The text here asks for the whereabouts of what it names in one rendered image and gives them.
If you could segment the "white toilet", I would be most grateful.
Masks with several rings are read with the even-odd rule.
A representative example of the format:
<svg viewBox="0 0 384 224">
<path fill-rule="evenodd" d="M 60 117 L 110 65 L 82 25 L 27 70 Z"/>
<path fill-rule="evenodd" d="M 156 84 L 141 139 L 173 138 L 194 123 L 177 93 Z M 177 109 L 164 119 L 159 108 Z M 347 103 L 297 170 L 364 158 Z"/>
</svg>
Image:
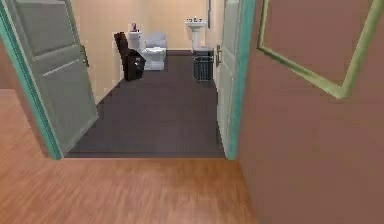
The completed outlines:
<svg viewBox="0 0 384 224">
<path fill-rule="evenodd" d="M 167 37 L 162 32 L 154 32 L 144 38 L 141 31 L 128 32 L 129 46 L 146 60 L 144 69 L 161 71 L 167 53 Z"/>
</svg>

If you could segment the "green framed wall picture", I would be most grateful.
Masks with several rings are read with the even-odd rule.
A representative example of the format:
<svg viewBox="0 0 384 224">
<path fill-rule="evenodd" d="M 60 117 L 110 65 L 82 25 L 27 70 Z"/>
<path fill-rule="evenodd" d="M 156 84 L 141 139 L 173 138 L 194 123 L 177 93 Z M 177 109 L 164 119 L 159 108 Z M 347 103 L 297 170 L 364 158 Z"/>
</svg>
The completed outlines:
<svg viewBox="0 0 384 224">
<path fill-rule="evenodd" d="M 383 12 L 384 0 L 262 0 L 257 49 L 346 98 Z"/>
</svg>

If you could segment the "pale grey-green room door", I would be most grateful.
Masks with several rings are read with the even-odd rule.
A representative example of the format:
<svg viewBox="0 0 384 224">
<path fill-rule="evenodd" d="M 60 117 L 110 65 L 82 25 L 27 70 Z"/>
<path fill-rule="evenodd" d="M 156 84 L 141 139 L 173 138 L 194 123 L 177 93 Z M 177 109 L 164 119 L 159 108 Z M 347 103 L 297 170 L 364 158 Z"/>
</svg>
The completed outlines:
<svg viewBox="0 0 384 224">
<path fill-rule="evenodd" d="M 238 36 L 243 0 L 225 0 L 222 44 L 219 55 L 217 118 L 222 145 L 229 157 L 232 91 L 237 66 Z"/>
</svg>

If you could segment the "white pedestal sink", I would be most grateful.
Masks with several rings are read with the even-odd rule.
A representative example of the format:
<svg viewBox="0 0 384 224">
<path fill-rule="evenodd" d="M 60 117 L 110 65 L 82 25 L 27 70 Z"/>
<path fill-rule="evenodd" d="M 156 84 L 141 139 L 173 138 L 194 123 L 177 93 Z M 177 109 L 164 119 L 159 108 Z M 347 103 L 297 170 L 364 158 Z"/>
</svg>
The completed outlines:
<svg viewBox="0 0 384 224">
<path fill-rule="evenodd" d="M 202 18 L 194 17 L 187 19 L 185 25 L 190 28 L 192 33 L 192 48 L 198 48 L 200 46 L 199 31 L 205 26 L 205 21 Z"/>
</svg>

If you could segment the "dark brown bin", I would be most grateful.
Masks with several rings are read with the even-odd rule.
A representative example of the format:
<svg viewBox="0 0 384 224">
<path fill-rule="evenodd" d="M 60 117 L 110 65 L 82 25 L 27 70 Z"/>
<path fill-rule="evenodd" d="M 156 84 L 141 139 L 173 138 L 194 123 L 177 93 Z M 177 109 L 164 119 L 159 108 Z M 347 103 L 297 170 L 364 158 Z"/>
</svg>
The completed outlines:
<svg viewBox="0 0 384 224">
<path fill-rule="evenodd" d="M 136 50 L 129 47 L 124 32 L 115 33 L 114 39 L 122 61 L 124 80 L 140 79 L 144 73 L 146 60 Z"/>
</svg>

